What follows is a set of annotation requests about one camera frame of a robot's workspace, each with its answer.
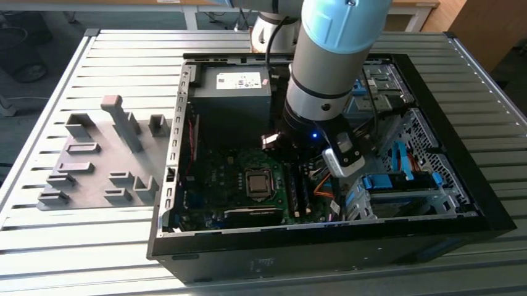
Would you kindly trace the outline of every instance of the floor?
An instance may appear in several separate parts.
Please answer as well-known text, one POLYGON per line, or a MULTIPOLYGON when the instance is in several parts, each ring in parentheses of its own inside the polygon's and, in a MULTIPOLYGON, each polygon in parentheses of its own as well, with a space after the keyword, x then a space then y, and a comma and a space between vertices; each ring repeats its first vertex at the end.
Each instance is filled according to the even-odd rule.
MULTIPOLYGON (((19 116, 0 116, 0 163, 14 163, 26 139, 31 133, 40 112, 54 92, 55 86, 68 65, 86 28, 127 29, 127 30, 186 30, 183 14, 179 12, 78 12, 76 22, 70 24, 60 12, 46 12, 54 41, 39 46, 42 58, 48 65, 46 79, 22 84, 14 82, 0 71, 0 93, 19 109, 19 116)), ((215 16, 218 22, 200 13, 198 25, 203 30, 224 30, 234 28, 238 13, 215 16)), ((252 25, 256 14, 248 16, 252 25)), ((515 101, 520 110, 527 112, 527 55, 519 56, 519 51, 511 51, 502 64, 492 72, 492 77, 504 87, 504 91, 515 101)), ((0 167, 0 182, 8 173, 8 168, 0 167)))

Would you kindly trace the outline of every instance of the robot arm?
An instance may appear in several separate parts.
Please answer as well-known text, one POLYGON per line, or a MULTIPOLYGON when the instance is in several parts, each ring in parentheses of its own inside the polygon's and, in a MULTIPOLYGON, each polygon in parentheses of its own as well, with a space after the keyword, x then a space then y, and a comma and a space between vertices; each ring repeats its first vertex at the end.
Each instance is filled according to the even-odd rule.
MULTIPOLYGON (((264 12, 298 16, 302 1, 215 0, 264 12)), ((306 0, 284 119, 292 138, 324 135, 323 158, 336 177, 363 165, 354 132, 342 115, 371 46, 386 23, 392 0, 306 0)))

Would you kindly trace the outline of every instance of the white table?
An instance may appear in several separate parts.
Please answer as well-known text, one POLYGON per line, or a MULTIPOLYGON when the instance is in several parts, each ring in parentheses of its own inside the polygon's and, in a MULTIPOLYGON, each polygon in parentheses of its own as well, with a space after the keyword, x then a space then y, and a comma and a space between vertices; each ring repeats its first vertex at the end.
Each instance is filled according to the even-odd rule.
POLYGON ((406 53, 503 201, 518 230, 415 266, 186 287, 146 259, 152 209, 42 212, 38 195, 72 112, 104 120, 122 94, 138 120, 174 116, 184 52, 248 52, 248 34, 114 31, 84 37, 0 190, 0 292, 8 295, 527 295, 527 124, 455 39, 382 35, 374 52, 406 53))

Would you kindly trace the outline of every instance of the wire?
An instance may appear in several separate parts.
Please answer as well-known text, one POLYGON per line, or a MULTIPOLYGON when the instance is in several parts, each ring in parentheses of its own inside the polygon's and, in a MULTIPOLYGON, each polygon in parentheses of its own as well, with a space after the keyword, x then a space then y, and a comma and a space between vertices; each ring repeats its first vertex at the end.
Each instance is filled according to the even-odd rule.
POLYGON ((247 22, 246 14, 244 14, 242 7, 240 7, 240 15, 242 15, 242 18, 244 19, 246 27, 248 29, 248 22, 247 22))
POLYGON ((194 128, 192 128, 192 121, 188 120, 188 138, 190 138, 190 143, 191 143, 191 160, 188 161, 188 166, 187 166, 187 171, 184 173, 186 176, 188 176, 188 173, 191 172, 191 166, 192 166, 192 160, 195 158, 195 139, 194 139, 194 128))
POLYGON ((38 100, 50 100, 48 97, 7 97, 7 100, 22 100, 22 99, 38 99, 38 100))
POLYGON ((322 186, 324 185, 326 181, 328 180, 330 176, 331 176, 331 174, 328 173, 328 174, 326 175, 326 177, 322 179, 320 184, 319 184, 319 185, 316 186, 316 188, 315 188, 314 195, 315 195, 315 196, 316 196, 316 195, 320 195, 320 196, 331 197, 331 198, 334 199, 335 196, 334 196, 331 193, 328 193, 328 192, 320 192, 320 191, 319 191, 320 188, 322 188, 322 186))
POLYGON ((276 26, 275 30, 272 31, 270 41, 267 43, 267 50, 266 50, 266 67, 270 70, 271 69, 271 64, 270 64, 270 53, 271 53, 271 47, 272 47, 272 42, 275 41, 276 34, 280 31, 280 28, 286 21, 290 19, 290 17, 284 17, 283 20, 280 21, 279 25, 276 26))
MULTIPOLYGON (((364 79, 368 80, 364 69, 363 69, 363 74, 364 74, 364 79)), ((378 133, 379 132, 379 113, 378 113, 378 106, 375 106, 374 94, 371 93, 368 81, 366 81, 366 87, 368 89, 368 98, 370 98, 371 109, 374 110, 374 137, 376 137, 376 135, 379 134, 378 133)))

